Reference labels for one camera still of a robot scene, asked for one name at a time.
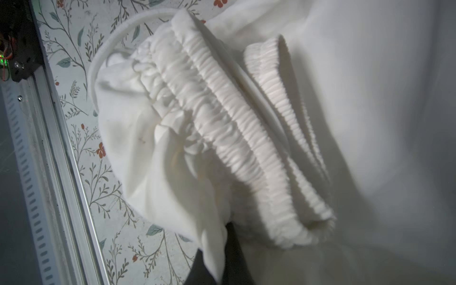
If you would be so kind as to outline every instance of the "floral wallpaper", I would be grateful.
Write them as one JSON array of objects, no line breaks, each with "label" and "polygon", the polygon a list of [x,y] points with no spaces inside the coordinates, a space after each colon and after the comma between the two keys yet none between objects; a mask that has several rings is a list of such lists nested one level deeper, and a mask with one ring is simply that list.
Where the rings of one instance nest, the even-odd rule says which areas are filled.
[{"label": "floral wallpaper", "polygon": [[[210,19],[234,0],[33,0],[46,57],[65,113],[71,146],[111,285],[182,284],[197,247],[142,219],[122,198],[87,97],[87,70],[103,42],[136,13],[185,8]],[[119,45],[136,47],[168,19],[137,26]]]}]

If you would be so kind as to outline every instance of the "orange flower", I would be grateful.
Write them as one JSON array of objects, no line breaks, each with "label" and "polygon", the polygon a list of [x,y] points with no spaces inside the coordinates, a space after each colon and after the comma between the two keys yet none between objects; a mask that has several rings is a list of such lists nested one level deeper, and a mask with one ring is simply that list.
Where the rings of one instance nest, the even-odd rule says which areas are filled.
[{"label": "orange flower", "polygon": [[214,6],[218,6],[219,8],[223,7],[223,4],[226,4],[228,0],[215,0],[214,1]]},{"label": "orange flower", "polygon": [[98,145],[99,149],[97,149],[97,155],[100,157],[100,158],[103,158],[103,156],[106,156],[106,152],[104,151],[104,146],[103,146],[103,143],[101,142],[99,145]]}]

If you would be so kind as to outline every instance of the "green leaf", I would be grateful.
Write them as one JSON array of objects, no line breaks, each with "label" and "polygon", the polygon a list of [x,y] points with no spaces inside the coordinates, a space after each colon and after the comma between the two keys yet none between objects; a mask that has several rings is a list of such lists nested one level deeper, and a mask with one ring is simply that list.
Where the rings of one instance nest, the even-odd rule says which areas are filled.
[{"label": "green leaf", "polygon": [[191,240],[189,240],[188,238],[184,237],[183,235],[181,234],[178,234],[178,236],[181,238],[181,240],[185,243],[188,243],[188,242],[191,242]]},{"label": "green leaf", "polygon": [[133,33],[133,38],[131,39],[131,42],[133,42],[139,35],[140,35],[140,26],[136,26],[135,32]]},{"label": "green leaf", "polygon": [[106,239],[102,240],[101,242],[99,242],[100,244],[100,250],[103,250],[104,248],[104,242],[106,242]]},{"label": "green leaf", "polygon": [[78,33],[78,46],[81,46],[81,44],[82,44],[81,40],[83,37],[83,32],[84,32],[84,27]]},{"label": "green leaf", "polygon": [[149,0],[149,7],[153,7],[155,5],[158,5],[161,2],[163,2],[163,1],[165,1],[165,0]]},{"label": "green leaf", "polygon": [[146,235],[154,236],[158,233],[161,233],[163,231],[162,228],[156,225],[151,225],[149,230],[147,231]]},{"label": "green leaf", "polygon": [[58,16],[57,16],[56,13],[51,12],[50,14],[51,14],[51,17],[52,17],[54,20],[56,20],[57,22],[60,22],[60,20],[58,19]]},{"label": "green leaf", "polygon": [[59,65],[59,66],[61,66],[63,68],[69,67],[70,64],[71,64],[71,58],[69,58],[69,57],[64,58],[61,61],[57,62],[57,65]]}]

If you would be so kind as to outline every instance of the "white cloth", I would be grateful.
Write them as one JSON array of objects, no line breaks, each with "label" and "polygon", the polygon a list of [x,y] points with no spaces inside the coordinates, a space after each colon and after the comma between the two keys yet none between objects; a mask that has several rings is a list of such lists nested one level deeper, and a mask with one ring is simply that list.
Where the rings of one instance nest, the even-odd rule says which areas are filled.
[{"label": "white cloth", "polygon": [[284,36],[336,186],[338,243],[246,245],[259,284],[455,284],[454,1],[239,0],[207,26]]},{"label": "white cloth", "polygon": [[193,240],[217,281],[229,221],[283,249],[329,237],[329,176],[282,37],[245,49],[250,75],[186,10],[97,70],[107,46],[89,90],[107,157],[141,216]]}]

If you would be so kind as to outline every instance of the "white drawstring bag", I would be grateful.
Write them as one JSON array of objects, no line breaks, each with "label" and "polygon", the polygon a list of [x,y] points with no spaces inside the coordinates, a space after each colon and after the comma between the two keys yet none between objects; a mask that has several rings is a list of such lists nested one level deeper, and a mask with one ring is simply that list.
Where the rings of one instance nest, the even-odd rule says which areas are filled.
[{"label": "white drawstring bag", "polygon": [[[173,14],[132,54],[113,52],[136,25]],[[119,26],[88,73],[126,201],[194,241],[216,281],[230,221],[241,237],[283,249],[325,240],[335,225],[284,39],[236,53],[186,10],[151,10]]]}]

